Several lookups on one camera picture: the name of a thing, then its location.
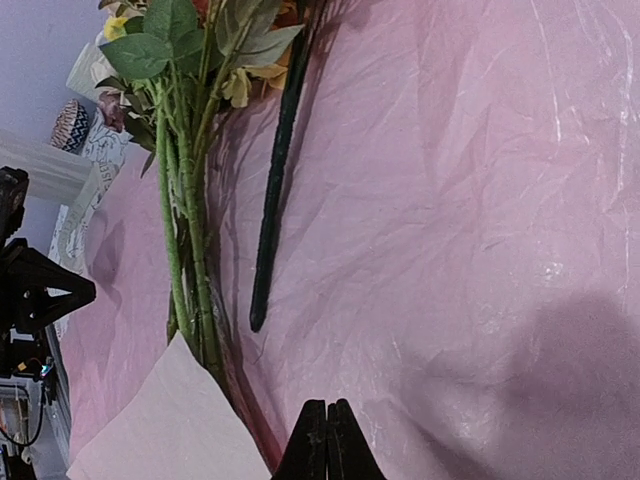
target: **green leaf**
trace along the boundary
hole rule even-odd
[[[233,40],[240,27],[247,25],[247,21],[250,21],[250,24],[245,42],[266,35],[281,5],[282,0],[227,0],[216,23],[216,40],[220,53],[224,56],[233,53]]]
[[[204,30],[192,30],[184,34],[173,46],[174,60],[200,54],[204,46]]]
[[[264,36],[248,39],[236,60],[236,66],[266,67],[273,65],[282,57],[302,28],[302,25],[280,28]]]
[[[127,115],[124,117],[124,128],[133,137],[131,142],[137,143],[142,148],[150,152],[155,151],[156,139],[147,129],[147,125],[144,120]]]
[[[156,152],[151,152],[147,157],[147,160],[144,162],[142,166],[142,172],[140,173],[140,178],[144,177],[144,174],[151,168],[153,165],[153,161],[156,159]]]
[[[200,70],[204,30],[192,30],[180,37],[173,47],[173,58],[178,68],[188,75],[196,75]]]
[[[153,0],[144,17],[144,31],[163,42],[175,43],[198,28],[192,0]]]
[[[135,93],[125,93],[124,98],[126,98],[131,104],[131,108],[138,115],[142,115],[144,113],[144,108],[142,108],[142,103],[140,99]]]
[[[135,16],[124,24],[124,29],[127,35],[133,35],[134,33],[143,32],[144,17],[142,15]]]
[[[231,53],[233,38],[240,28],[233,9],[234,3],[235,1],[228,0],[216,20],[216,43],[225,57]]]
[[[120,90],[121,92],[124,92],[127,88],[116,77],[107,77],[101,82],[98,82],[98,84],[96,85],[96,88],[103,87],[115,88],[116,90]]]
[[[121,76],[132,80],[155,77],[171,58],[169,47],[148,33],[127,35],[100,49]]]
[[[116,10],[116,17],[121,17],[123,16],[125,13],[127,13],[127,9],[129,7],[127,7],[126,5],[120,5],[118,7],[118,9]]]
[[[109,5],[113,5],[114,3],[119,3],[119,0],[100,0],[100,3],[98,4],[98,10],[107,8]]]

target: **pink tablecloth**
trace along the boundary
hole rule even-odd
[[[273,105],[237,119],[244,140],[214,175],[267,443],[284,445],[304,400],[344,396],[389,478],[639,478],[637,2],[343,7],[299,122],[260,335]],[[74,452],[164,345],[157,194],[139,165],[93,222],[99,299],[63,342]]]

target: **artificial flower bouquet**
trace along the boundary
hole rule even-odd
[[[111,10],[105,26],[107,42],[101,50],[113,70],[98,87],[118,93],[124,128],[134,142],[149,150],[143,172],[157,162],[171,273],[169,337],[181,332],[195,358],[228,398],[229,379],[220,339],[221,325],[227,320],[223,305],[214,301],[219,299],[212,292],[217,279],[212,278],[206,258],[207,245],[216,235],[209,231],[206,220],[209,152],[216,148],[226,121],[235,111],[262,98],[269,88],[283,90],[274,150],[265,152],[265,158],[271,155],[280,170],[291,141],[322,3],[100,3],[101,8]],[[277,192],[267,190],[266,203],[275,200],[277,204]],[[271,232],[275,219],[274,215],[269,217],[267,229]],[[269,252],[273,250],[271,237],[265,237]],[[261,295],[268,295],[268,287]]]

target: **white paper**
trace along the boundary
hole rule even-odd
[[[251,435],[177,334],[132,402],[78,454],[71,480],[266,480]]]

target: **yellow flower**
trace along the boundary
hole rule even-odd
[[[287,67],[275,63],[267,67],[246,67],[246,70],[252,76],[267,82],[271,88],[284,90],[287,81]]]
[[[244,68],[238,68],[231,72],[229,80],[222,87],[222,96],[225,100],[231,100],[233,108],[244,108],[249,105],[251,94],[251,80]]]
[[[129,19],[125,17],[109,17],[104,26],[104,37],[109,42],[124,37],[127,34],[127,31],[124,29],[124,24],[127,23],[127,20]]]

